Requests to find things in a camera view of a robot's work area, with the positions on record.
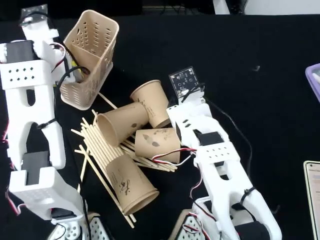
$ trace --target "paper cup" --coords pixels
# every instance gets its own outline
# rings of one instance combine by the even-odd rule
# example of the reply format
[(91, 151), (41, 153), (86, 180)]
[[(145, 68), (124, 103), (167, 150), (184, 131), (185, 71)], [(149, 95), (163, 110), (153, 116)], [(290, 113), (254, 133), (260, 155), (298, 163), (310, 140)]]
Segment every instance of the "paper cup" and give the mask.
[(167, 114), (169, 101), (159, 80), (148, 81), (139, 86), (131, 93), (130, 98), (142, 103), (154, 129), (162, 128), (170, 123)]
[(111, 161), (105, 169), (126, 216), (142, 209), (159, 195), (159, 191), (126, 154)]
[[(135, 155), (152, 158), (180, 148), (180, 140), (174, 128), (138, 130), (135, 133)], [(159, 158), (178, 164), (180, 152), (174, 152)]]
[(97, 125), (105, 140), (117, 147), (137, 129), (148, 123), (146, 109), (139, 102), (134, 102), (118, 109), (100, 113)]

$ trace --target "black fabric surface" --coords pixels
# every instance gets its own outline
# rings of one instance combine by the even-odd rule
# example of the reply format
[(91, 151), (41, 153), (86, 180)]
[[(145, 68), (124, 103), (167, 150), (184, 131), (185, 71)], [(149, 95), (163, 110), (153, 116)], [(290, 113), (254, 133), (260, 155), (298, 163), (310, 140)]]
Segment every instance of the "black fabric surface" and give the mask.
[[(120, 26), (114, 51), (114, 68), (101, 92), (115, 105), (130, 103), (130, 93), (142, 82), (160, 79), (169, 98), (175, 97), (168, 75), (193, 66), (205, 95), (229, 113), (253, 146), (251, 177), (275, 216), (283, 239), (312, 239), (303, 162), (320, 160), (320, 108), (305, 77), (306, 67), (320, 62), (320, 16), (162, 16), (117, 17)], [(57, 22), (64, 37), (75, 20)], [(0, 24), (1, 40), (21, 39), (16, 22)], [(111, 108), (98, 96), (92, 106), (98, 112)], [(0, 92), (0, 129), (5, 128), (7, 110)], [(65, 129), (79, 129), (88, 111), (58, 103)], [(212, 110), (228, 132), (244, 167), (249, 150), (228, 119)], [(68, 135), (72, 147), (82, 140)], [(42, 141), (35, 137), (29, 149)], [(76, 186), (75, 170), (67, 149), (67, 164), (60, 171)], [(75, 154), (81, 165), (82, 157)], [(23, 209), (14, 216), (4, 198), (9, 182), (9, 160), (0, 152), (1, 239), (45, 239), (52, 225)], [(199, 180), (191, 162), (175, 173), (142, 169), (159, 197), (135, 214), (131, 229), (91, 169), (84, 181), (89, 211), (98, 212), (117, 240), (167, 239), (183, 209), (191, 208), (189, 190)], [(196, 197), (204, 197), (202, 186)]]

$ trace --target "plastic basket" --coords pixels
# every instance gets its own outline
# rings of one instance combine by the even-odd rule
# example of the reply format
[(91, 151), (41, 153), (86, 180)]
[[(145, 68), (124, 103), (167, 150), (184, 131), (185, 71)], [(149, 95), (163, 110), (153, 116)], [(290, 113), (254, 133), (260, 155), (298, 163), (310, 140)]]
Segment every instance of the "plastic basket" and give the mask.
[(93, 10), (84, 11), (64, 43), (80, 66), (90, 75), (83, 82), (63, 84), (61, 99), (80, 110), (87, 110), (113, 67), (112, 57), (119, 25), (116, 21)]

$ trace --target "purple container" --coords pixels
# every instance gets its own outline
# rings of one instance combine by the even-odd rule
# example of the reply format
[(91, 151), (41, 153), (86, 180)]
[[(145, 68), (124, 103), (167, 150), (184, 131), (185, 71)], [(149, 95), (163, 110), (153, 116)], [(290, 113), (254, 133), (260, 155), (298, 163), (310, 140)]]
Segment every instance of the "purple container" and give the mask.
[(320, 80), (320, 63), (309, 66), (305, 70), (306, 78), (308, 79), (314, 94), (320, 102), (320, 83), (315, 79), (314, 74), (318, 75)]

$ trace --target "black circuit board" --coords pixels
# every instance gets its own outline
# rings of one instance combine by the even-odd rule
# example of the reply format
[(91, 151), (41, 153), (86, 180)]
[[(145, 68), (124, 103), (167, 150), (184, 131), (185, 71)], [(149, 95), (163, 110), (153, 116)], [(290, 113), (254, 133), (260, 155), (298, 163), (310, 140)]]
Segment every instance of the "black circuit board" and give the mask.
[(176, 96), (182, 98), (193, 87), (199, 84), (192, 66), (169, 75)]

